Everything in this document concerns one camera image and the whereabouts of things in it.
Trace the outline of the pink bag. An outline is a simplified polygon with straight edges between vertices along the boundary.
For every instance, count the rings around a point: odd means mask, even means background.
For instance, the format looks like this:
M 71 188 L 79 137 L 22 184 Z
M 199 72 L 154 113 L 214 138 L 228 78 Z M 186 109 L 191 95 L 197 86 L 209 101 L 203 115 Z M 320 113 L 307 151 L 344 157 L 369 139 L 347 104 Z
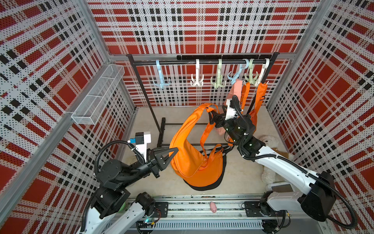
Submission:
M 231 88 L 229 94 L 227 95 L 226 99 L 232 98 L 233 95 L 236 95 L 238 98 L 240 98 L 241 97 L 242 86 L 243 86 L 243 81 L 242 80 L 236 80 L 236 82 L 232 85 L 232 88 Z M 220 136 L 222 136 L 224 134 L 224 132 L 225 131 L 224 131 L 223 127 L 217 129 L 217 133 Z

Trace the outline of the orange bag with black trim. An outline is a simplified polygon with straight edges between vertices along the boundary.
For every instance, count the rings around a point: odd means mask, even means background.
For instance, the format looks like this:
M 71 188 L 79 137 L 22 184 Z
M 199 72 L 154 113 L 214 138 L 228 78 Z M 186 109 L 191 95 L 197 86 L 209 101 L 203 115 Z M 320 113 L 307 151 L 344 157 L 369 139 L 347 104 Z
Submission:
M 218 107 L 212 103 L 205 103 L 197 107 L 186 119 L 182 127 L 174 135 L 170 148 L 177 148 L 178 153 L 173 157 L 171 166 L 184 182 L 196 191 L 208 191 L 217 188 L 224 177 L 226 156 L 221 144 L 216 144 L 210 153 L 206 153 L 205 141 L 215 124 L 207 124 L 200 139 L 202 151 L 196 149 L 188 141 L 188 136 L 202 116 L 203 112 L 212 114 Z

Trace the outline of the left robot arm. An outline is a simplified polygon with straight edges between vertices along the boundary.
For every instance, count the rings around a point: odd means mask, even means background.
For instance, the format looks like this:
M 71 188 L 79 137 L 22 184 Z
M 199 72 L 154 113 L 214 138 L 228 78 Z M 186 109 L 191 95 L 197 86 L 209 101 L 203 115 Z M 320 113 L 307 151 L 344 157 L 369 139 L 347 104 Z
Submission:
M 99 218 L 103 219 L 120 211 L 125 201 L 130 196 L 126 187 L 134 184 L 142 178 L 153 174 L 160 177 L 159 172 L 167 168 L 178 148 L 148 149 L 147 144 L 151 140 L 149 132 L 135 134 L 135 138 L 128 141 L 114 140 L 103 146 L 97 153 L 94 160 L 94 176 L 100 186 L 90 197 L 82 216 L 80 233 L 88 231 L 88 213 L 91 208 L 99 212 Z M 104 151 L 112 145 L 124 144 L 135 154 L 137 162 L 127 165 L 119 160 L 108 160 L 99 166 Z

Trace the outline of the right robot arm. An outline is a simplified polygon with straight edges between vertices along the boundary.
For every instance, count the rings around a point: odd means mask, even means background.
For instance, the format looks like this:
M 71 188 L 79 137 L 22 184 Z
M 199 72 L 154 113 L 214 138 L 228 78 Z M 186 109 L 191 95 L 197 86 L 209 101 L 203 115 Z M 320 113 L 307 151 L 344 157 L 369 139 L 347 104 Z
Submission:
M 303 211 L 319 222 L 330 220 L 344 229 L 356 228 L 357 214 L 349 201 L 335 188 L 332 175 L 326 171 L 317 173 L 306 169 L 255 138 L 255 125 L 250 115 L 242 114 L 237 96 L 233 96 L 223 110 L 222 114 L 210 111 L 209 123 L 216 128 L 224 128 L 243 159 L 269 168 L 297 189 L 295 192 L 266 192 L 258 205 L 263 215 L 268 216 L 271 211 Z M 348 224 L 329 215 L 337 199 L 343 202 L 349 212 L 351 221 Z

